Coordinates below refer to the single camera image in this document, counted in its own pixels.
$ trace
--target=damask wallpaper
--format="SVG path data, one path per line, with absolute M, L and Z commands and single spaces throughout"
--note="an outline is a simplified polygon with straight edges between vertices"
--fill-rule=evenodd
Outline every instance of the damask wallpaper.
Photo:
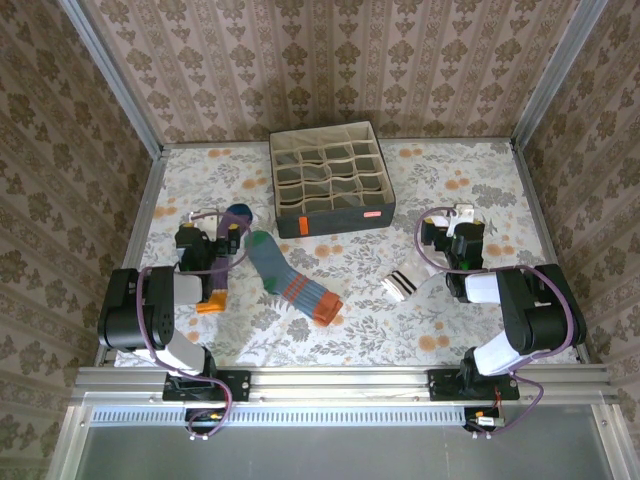
M 87 0 L 163 144 L 510 136 L 577 0 Z
M 0 478 L 43 478 L 150 159 L 56 2 L 0 2 Z
M 610 0 L 525 157 L 640 450 L 640 3 Z

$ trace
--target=vent grille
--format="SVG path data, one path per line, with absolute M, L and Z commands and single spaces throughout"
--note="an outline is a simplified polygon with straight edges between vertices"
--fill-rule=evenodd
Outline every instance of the vent grille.
M 97 407 L 92 426 L 184 425 L 182 407 Z M 234 407 L 229 425 L 268 426 L 426 426 L 463 425 L 462 407 L 277 408 Z

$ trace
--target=table surface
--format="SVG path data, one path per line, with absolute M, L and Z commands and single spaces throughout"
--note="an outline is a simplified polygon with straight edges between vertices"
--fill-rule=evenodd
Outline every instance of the table surface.
M 486 224 L 485 266 L 544 263 L 521 179 L 507 142 L 381 142 L 396 195 L 390 227 L 281 240 L 275 223 L 269 150 L 263 144 L 171 151 L 142 265 L 173 265 L 173 236 L 190 211 L 243 202 L 252 229 L 270 232 L 299 272 L 342 297 L 328 327 L 266 293 L 246 260 L 229 275 L 227 311 L 175 310 L 178 330 L 209 348 L 220 366 L 440 365 L 502 329 L 497 305 L 460 304 L 444 275 L 395 303 L 380 280 L 404 261 L 416 219 L 427 208 L 472 203 Z M 548 363 L 575 362 L 566 351 Z M 119 353 L 117 366 L 146 365 Z

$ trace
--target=white sock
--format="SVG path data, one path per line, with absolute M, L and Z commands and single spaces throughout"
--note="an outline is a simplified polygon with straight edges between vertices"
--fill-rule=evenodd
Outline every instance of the white sock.
M 430 247 L 428 252 L 431 261 L 443 267 L 448 266 L 443 252 L 436 252 L 433 247 Z M 411 248 L 404 263 L 384 277 L 382 285 L 394 300 L 401 302 L 413 295 L 429 278 L 440 272 L 441 270 L 425 262 L 415 248 Z

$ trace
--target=sock organizer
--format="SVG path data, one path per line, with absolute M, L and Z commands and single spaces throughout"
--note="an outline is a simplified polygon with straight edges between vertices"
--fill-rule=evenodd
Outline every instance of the sock organizer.
M 370 122 L 272 133 L 281 238 L 389 226 L 395 195 Z

